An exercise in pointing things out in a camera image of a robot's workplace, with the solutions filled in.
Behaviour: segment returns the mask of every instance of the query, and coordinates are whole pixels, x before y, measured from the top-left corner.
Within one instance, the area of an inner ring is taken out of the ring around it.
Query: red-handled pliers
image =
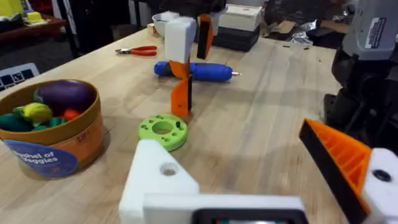
[[[156,46],[142,46],[142,47],[136,47],[133,49],[117,49],[116,53],[118,53],[118,54],[133,54],[133,55],[140,55],[140,56],[155,56],[157,54],[156,50],[157,50]]]

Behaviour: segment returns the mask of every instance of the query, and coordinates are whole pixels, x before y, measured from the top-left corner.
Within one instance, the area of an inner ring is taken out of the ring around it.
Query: white box
[[[228,10],[220,16],[220,27],[255,31],[261,22],[262,7],[227,4]]]
[[[241,6],[254,6],[259,7],[263,6],[265,2],[268,0],[227,0],[228,4],[235,4]]]

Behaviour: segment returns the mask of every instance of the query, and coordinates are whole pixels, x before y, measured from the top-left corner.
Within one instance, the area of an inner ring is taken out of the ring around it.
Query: green gear
[[[187,137],[187,124],[171,114],[151,116],[138,127],[139,139],[155,139],[169,152],[181,147]]]

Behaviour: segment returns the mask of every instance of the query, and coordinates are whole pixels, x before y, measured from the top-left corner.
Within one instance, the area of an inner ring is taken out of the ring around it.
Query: blue screwdriver
[[[234,76],[242,75],[239,72],[233,72],[229,66],[218,63],[195,63],[189,65],[192,78],[204,82],[227,82]],[[160,77],[173,76],[172,69],[168,62],[157,62],[155,73]]]

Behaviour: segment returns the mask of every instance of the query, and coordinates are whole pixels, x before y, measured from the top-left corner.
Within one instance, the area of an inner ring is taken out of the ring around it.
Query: label
[[[76,156],[79,162],[95,153],[101,147],[103,138],[102,116],[99,114],[95,121],[84,131],[62,142],[51,145],[57,149],[63,149]]]
[[[14,140],[4,140],[4,143],[22,162],[48,177],[66,176],[78,165],[77,158],[64,150]]]
[[[368,38],[366,39],[365,48],[376,49],[379,47],[381,35],[386,25],[386,18],[374,18],[371,22],[371,28],[369,29]]]
[[[74,172],[79,162],[96,153],[102,139],[103,122],[99,114],[84,131],[51,146],[15,140],[4,140],[4,143],[36,172],[47,177],[64,177]]]

